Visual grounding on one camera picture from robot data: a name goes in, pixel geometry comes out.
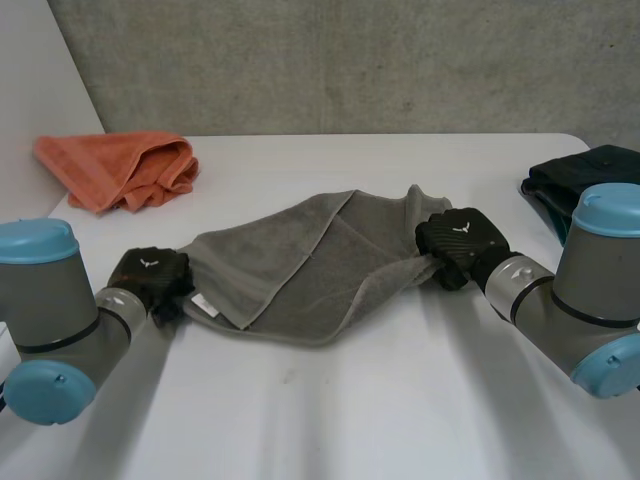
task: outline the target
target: towel tag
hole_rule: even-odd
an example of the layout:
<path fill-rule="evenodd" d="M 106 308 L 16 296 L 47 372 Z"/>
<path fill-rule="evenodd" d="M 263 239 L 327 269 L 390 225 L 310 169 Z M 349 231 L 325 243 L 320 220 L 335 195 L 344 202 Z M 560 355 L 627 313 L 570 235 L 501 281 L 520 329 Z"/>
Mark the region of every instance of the towel tag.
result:
<path fill-rule="evenodd" d="M 212 317 L 215 317 L 220 313 L 213 305 L 205 300 L 201 293 L 199 293 L 198 295 L 194 295 L 191 298 L 191 301 Z"/>

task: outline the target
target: blue cap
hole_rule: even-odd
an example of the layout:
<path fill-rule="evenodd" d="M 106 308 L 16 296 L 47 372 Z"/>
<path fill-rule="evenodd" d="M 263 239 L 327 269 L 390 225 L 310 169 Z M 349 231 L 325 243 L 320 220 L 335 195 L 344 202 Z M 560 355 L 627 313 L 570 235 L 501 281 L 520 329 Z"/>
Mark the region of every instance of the blue cap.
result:
<path fill-rule="evenodd" d="M 38 425 L 67 423 L 96 396 L 96 386 L 82 371 L 53 360 L 29 360 L 7 377 L 4 399 L 13 412 Z"/>
<path fill-rule="evenodd" d="M 573 222 L 605 237 L 640 237 L 640 185 L 603 183 L 587 188 L 573 211 Z"/>
<path fill-rule="evenodd" d="M 571 372 L 571 380 L 598 398 L 622 395 L 640 385 L 640 334 L 598 348 Z"/>
<path fill-rule="evenodd" d="M 71 225 L 62 220 L 38 218 L 0 225 L 0 264 L 55 262 L 78 250 Z"/>

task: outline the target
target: black object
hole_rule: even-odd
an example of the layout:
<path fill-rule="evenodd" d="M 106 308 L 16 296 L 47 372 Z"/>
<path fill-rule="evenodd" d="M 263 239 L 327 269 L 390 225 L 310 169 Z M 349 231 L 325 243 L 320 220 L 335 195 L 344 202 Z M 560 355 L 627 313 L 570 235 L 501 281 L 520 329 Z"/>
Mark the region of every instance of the black object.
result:
<path fill-rule="evenodd" d="M 553 301 L 556 307 L 558 307 L 567 315 L 570 315 L 573 318 L 577 318 L 578 320 L 582 320 L 583 322 L 589 323 L 591 325 L 596 325 L 598 327 L 631 328 L 631 327 L 635 327 L 636 325 L 638 325 L 638 323 L 640 323 L 640 318 L 634 318 L 631 320 L 610 320 L 610 319 L 594 317 L 593 315 L 586 314 L 564 303 L 560 299 L 560 297 L 556 295 L 556 292 L 554 292 L 553 290 L 551 291 L 551 300 Z"/>
<path fill-rule="evenodd" d="M 0 383 L 0 412 L 7 406 L 7 402 L 4 401 L 4 382 Z"/>
<path fill-rule="evenodd" d="M 612 182 L 640 184 L 640 153 L 603 145 L 556 158 L 532 167 L 521 190 L 544 204 L 564 244 L 582 192 L 593 185 Z"/>
<path fill-rule="evenodd" d="M 445 290 L 459 290 L 470 275 L 484 288 L 496 266 L 518 255 L 510 251 L 500 230 L 475 208 L 432 215 L 416 227 L 416 244 L 421 255 L 431 254 L 444 262 L 434 279 Z"/>
<path fill-rule="evenodd" d="M 176 320 L 177 300 L 194 290 L 189 257 L 169 248 L 134 248 L 120 259 L 108 282 L 137 296 L 158 327 Z"/>
<path fill-rule="evenodd" d="M 45 343 L 42 345 L 18 345 L 16 343 L 16 350 L 20 353 L 26 353 L 30 355 L 52 352 L 54 350 L 58 350 L 59 348 L 68 347 L 69 345 L 73 345 L 74 343 L 79 342 L 80 340 L 91 335 L 99 326 L 100 319 L 96 318 L 86 328 L 83 328 L 78 333 L 71 335 L 70 337 L 61 338 L 60 340 L 57 340 L 55 342 Z"/>

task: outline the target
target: white table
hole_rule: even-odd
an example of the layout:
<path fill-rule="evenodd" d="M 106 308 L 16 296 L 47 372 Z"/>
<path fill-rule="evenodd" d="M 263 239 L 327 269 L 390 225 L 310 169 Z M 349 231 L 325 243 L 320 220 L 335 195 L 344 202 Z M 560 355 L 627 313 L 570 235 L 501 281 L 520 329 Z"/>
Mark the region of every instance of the white table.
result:
<path fill-rule="evenodd" d="M 181 247 L 314 193 L 400 197 L 412 183 L 479 208 L 554 268 L 561 247 L 518 186 L 528 167 L 587 148 L 546 134 L 190 140 L 193 194 L 135 215 L 53 212 L 73 226 L 94 289 L 130 247 Z M 17 362 L 7 337 L 3 375 Z M 428 286 L 322 349 L 197 324 L 170 343 L 148 328 L 71 424 L 0 415 L 0 478 L 624 480 L 640 472 L 638 407 L 637 393 L 587 396 L 477 289 Z"/>

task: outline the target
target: folded orange towel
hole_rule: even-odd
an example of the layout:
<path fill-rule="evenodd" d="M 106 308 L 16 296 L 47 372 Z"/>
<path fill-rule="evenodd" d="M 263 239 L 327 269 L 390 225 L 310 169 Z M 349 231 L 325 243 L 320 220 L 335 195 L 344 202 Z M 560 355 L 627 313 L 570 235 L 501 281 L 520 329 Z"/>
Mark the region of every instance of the folded orange towel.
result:
<path fill-rule="evenodd" d="M 189 142 L 166 132 L 40 137 L 34 153 L 70 190 L 69 205 L 93 213 L 159 207 L 198 176 Z"/>

